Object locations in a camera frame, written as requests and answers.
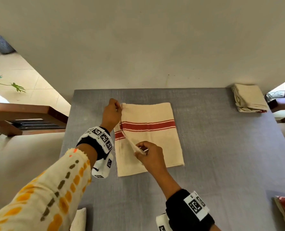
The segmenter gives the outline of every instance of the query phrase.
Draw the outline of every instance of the striped towel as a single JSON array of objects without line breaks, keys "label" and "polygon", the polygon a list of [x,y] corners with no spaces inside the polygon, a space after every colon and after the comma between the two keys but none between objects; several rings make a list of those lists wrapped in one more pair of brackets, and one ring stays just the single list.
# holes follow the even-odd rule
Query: striped towel
[{"label": "striped towel", "polygon": [[114,128],[118,176],[146,172],[136,159],[135,144],[149,141],[163,148],[167,167],[184,165],[182,149],[170,103],[122,105],[120,123]]}]

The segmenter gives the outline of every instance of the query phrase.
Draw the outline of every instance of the black wrist strap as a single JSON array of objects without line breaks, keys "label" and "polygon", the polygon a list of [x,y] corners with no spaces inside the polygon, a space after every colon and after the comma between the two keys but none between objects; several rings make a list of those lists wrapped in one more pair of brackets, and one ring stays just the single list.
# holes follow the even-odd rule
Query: black wrist strap
[{"label": "black wrist strap", "polygon": [[181,189],[173,194],[166,201],[166,212],[169,218],[169,225],[173,231],[199,230],[209,231],[214,225],[214,220],[207,214],[201,221],[183,201],[190,193]]},{"label": "black wrist strap", "polygon": [[[109,134],[110,136],[110,133],[108,132],[108,130],[104,127],[101,127],[103,130],[105,130],[105,132],[107,134]],[[90,136],[87,136],[85,138],[82,138],[78,144],[76,146],[78,146],[79,144],[82,144],[82,143],[86,143],[86,144],[89,144],[91,147],[93,147],[96,152],[97,152],[97,159],[96,160],[99,160],[99,159],[106,159],[106,157],[108,156],[108,154],[105,154],[104,150],[102,149],[102,146],[100,144],[98,144],[98,142],[91,138]]]}]

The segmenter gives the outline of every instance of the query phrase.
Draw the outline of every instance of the gray basket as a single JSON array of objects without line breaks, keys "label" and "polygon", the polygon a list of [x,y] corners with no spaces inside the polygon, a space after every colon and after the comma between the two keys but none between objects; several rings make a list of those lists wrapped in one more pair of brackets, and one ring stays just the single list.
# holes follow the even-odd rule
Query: gray basket
[{"label": "gray basket", "polygon": [[13,49],[13,47],[8,42],[6,42],[2,36],[0,36],[0,53],[9,54],[14,51],[15,49]]}]

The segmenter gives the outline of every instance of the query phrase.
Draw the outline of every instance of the wooden armrest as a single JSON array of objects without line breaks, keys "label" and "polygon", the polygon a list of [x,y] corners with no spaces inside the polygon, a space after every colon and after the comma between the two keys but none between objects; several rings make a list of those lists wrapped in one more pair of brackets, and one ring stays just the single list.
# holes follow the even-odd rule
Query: wooden armrest
[{"label": "wooden armrest", "polygon": [[6,120],[43,119],[66,127],[68,117],[50,106],[0,103],[0,133],[7,136],[22,135],[22,131]]},{"label": "wooden armrest", "polygon": [[277,98],[268,103],[272,113],[279,110],[285,110],[285,98]]}]

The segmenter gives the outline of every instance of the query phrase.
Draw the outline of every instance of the left hand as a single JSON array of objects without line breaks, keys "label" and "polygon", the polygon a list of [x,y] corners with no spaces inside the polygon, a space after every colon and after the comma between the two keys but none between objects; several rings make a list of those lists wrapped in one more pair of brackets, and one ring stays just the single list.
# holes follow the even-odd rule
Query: left hand
[{"label": "left hand", "polygon": [[104,108],[102,124],[100,126],[111,132],[121,120],[121,111],[119,102],[111,98],[109,104]]}]

